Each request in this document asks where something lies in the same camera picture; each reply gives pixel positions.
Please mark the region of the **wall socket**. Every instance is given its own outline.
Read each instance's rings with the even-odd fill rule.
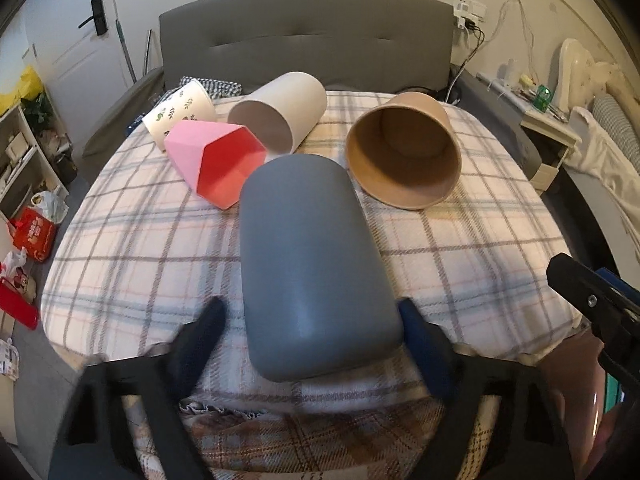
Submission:
[[[486,5],[477,0],[453,0],[453,15],[457,18],[468,18],[478,22],[484,22]]]

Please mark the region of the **white pot with leaf pattern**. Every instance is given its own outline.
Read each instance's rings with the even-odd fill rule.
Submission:
[[[180,121],[216,120],[216,109],[207,91],[196,79],[178,88],[167,100],[144,116],[142,122],[158,148],[164,151],[164,138]]]

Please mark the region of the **white door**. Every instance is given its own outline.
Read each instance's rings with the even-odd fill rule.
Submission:
[[[91,128],[132,85],[118,33],[113,0],[102,0],[107,33],[90,20],[91,0],[27,0],[25,28],[36,69],[74,146],[74,158]]]

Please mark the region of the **brown pot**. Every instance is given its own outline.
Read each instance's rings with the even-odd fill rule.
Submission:
[[[419,92],[397,95],[362,115],[347,136],[346,157],[364,191],[400,209],[441,202],[462,170],[446,111]]]

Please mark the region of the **yellow plastic bag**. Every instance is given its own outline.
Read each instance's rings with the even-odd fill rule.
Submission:
[[[44,85],[33,66],[29,65],[20,75],[20,81],[18,81],[14,90],[8,94],[0,94],[0,116],[20,102],[20,99],[33,100],[41,92],[44,92]]]

